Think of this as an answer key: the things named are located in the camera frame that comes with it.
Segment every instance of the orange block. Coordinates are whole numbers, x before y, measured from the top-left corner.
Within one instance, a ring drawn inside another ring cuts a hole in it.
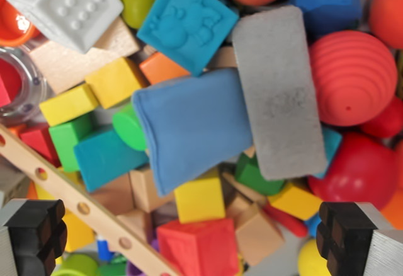
[[[160,52],[153,54],[147,60],[143,61],[143,63],[140,64],[140,69],[151,85],[190,75],[189,71],[173,60],[168,59]]]

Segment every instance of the green block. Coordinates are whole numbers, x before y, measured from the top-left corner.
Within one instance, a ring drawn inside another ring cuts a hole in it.
[[[253,158],[249,158],[243,153],[237,163],[235,179],[239,183],[267,196],[280,192],[285,182],[284,180],[265,180],[260,173],[256,155]]]
[[[60,162],[65,172],[79,171],[74,146],[91,133],[93,125],[88,114],[49,128]]]

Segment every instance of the foam block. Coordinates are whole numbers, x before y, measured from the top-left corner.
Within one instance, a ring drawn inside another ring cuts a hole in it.
[[[182,224],[225,217],[218,168],[184,183],[174,190],[174,194]]]
[[[138,90],[133,104],[144,129],[161,195],[252,146],[235,69]],[[183,162],[180,168],[178,157]]]
[[[81,175],[88,192],[93,192],[130,170],[148,162],[145,152],[128,147],[107,126],[74,147]]]
[[[301,11],[287,6],[245,17],[233,41],[263,177],[279,180],[324,171]]]

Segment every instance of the yellow ball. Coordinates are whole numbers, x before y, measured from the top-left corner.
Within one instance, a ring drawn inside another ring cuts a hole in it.
[[[326,259],[320,256],[314,239],[305,243],[300,251],[298,272],[300,276],[331,276],[326,267]]]

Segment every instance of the red ball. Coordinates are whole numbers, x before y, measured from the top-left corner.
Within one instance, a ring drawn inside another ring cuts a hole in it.
[[[397,156],[368,136],[349,132],[343,135],[326,177],[310,176],[308,183],[323,201],[371,202],[382,209],[397,188]]]

